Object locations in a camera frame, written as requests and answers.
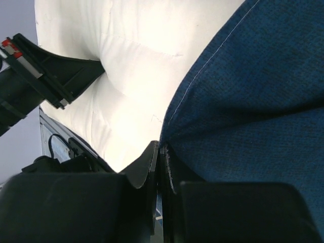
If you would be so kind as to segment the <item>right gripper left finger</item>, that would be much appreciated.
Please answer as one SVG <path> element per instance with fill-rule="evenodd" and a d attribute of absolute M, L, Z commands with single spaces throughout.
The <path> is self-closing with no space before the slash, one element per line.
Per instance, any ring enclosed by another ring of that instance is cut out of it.
<path fill-rule="evenodd" d="M 37 158 L 1 190 L 1 242 L 150 242 L 158 151 L 119 173 L 86 151 Z"/>

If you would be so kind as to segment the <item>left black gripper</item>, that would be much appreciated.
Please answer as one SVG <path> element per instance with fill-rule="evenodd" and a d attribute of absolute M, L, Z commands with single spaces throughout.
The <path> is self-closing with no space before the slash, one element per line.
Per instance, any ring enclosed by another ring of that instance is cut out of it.
<path fill-rule="evenodd" d="M 100 61 L 48 52 L 22 34 L 1 42 L 1 59 L 55 108 L 65 108 L 104 73 Z"/>

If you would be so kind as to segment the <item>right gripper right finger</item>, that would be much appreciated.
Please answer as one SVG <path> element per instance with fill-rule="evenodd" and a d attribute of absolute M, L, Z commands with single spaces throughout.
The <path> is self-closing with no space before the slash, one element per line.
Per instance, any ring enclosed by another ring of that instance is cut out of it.
<path fill-rule="evenodd" d="M 169 147 L 159 159 L 164 242 L 321 242 L 293 186 L 207 182 Z"/>

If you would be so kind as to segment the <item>cream white pillow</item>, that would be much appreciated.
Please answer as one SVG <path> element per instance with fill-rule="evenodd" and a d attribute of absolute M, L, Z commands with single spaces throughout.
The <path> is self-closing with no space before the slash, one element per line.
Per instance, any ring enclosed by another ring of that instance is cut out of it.
<path fill-rule="evenodd" d="M 41 109 L 120 172 L 160 137 L 180 82 L 241 1 L 36 1 L 38 44 L 101 61 L 105 73 L 65 109 Z"/>

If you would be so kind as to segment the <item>dark blue embroidered pillowcase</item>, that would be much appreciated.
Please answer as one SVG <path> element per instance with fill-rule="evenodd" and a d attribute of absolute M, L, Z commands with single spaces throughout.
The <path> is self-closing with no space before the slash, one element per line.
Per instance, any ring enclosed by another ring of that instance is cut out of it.
<path fill-rule="evenodd" d="M 209 181 L 277 181 L 323 233 L 323 1 L 244 1 L 188 71 L 160 141 Z"/>

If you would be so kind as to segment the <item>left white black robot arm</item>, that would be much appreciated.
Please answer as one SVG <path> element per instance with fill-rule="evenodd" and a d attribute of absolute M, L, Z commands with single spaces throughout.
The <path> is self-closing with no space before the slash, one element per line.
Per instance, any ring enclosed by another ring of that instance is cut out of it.
<path fill-rule="evenodd" d="M 104 73 L 100 61 L 48 52 L 18 33 L 1 42 L 1 134 L 43 101 L 64 109 Z"/>

